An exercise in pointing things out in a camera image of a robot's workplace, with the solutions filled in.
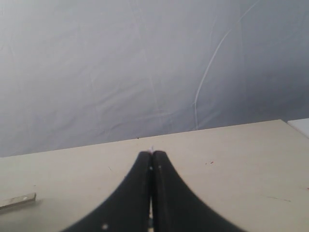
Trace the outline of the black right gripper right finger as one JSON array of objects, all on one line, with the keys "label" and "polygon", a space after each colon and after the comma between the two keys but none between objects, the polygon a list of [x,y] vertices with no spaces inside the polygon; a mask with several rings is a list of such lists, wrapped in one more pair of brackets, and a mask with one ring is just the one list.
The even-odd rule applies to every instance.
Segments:
[{"label": "black right gripper right finger", "polygon": [[167,154],[153,153],[155,232],[240,232],[208,207],[178,175]]}]

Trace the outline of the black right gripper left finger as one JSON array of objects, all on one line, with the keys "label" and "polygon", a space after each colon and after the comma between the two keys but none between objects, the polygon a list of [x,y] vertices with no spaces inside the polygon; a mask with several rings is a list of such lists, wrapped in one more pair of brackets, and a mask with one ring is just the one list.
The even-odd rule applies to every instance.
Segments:
[{"label": "black right gripper left finger", "polygon": [[65,232],[147,232],[152,155],[140,152],[116,190]]}]

